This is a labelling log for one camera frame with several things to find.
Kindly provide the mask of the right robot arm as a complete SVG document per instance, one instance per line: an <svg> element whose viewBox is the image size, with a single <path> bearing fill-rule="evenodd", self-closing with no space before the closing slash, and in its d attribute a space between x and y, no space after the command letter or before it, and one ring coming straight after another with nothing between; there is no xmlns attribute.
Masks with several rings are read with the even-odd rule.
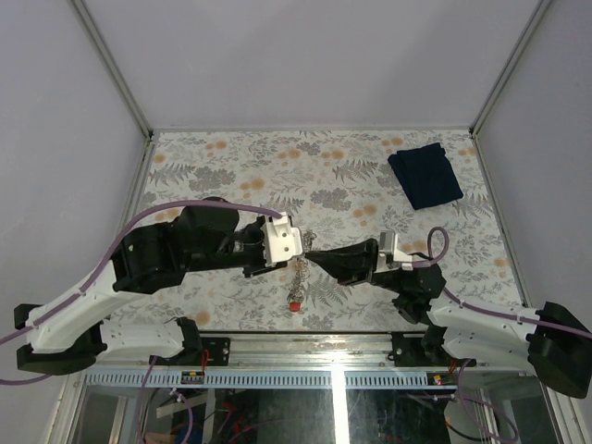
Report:
<svg viewBox="0 0 592 444"><path fill-rule="evenodd" d="M411 324L427 327L421 341L431 364L470 360L525 371L550 389L583 399L591 384L591 333L564 306L513 307L455 296L436 259L399 250L395 234L305 258L340 285L392 291Z"/></svg>

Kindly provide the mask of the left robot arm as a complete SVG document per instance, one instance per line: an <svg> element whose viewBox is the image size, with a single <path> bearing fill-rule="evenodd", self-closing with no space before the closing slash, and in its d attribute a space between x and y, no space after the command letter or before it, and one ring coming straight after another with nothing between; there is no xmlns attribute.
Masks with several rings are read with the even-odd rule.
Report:
<svg viewBox="0 0 592 444"><path fill-rule="evenodd" d="M141 225L166 207L179 208L179 215ZM63 376L102 361L205 365L207 351L190 318L124 324L111 320L112 313L179 286L190 273L239 268L250 278L283 268L302 253L302 233L285 212L216 197L157 205L133 217L72 289L47 304L15 308L15 327L26 340L16 352L17 368Z"/></svg>

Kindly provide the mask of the large metal keyring disc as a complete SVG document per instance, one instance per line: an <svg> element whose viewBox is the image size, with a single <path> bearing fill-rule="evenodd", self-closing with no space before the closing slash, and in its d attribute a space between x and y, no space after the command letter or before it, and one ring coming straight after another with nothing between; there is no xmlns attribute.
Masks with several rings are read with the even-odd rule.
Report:
<svg viewBox="0 0 592 444"><path fill-rule="evenodd" d="M304 255L310 252L313 248L316 235L311 230L306 230L302 234L302 256L295 260L295 276L290 285L290 292L287 297L288 305L291 302L304 301L304 282L308 275L308 263Z"/></svg>

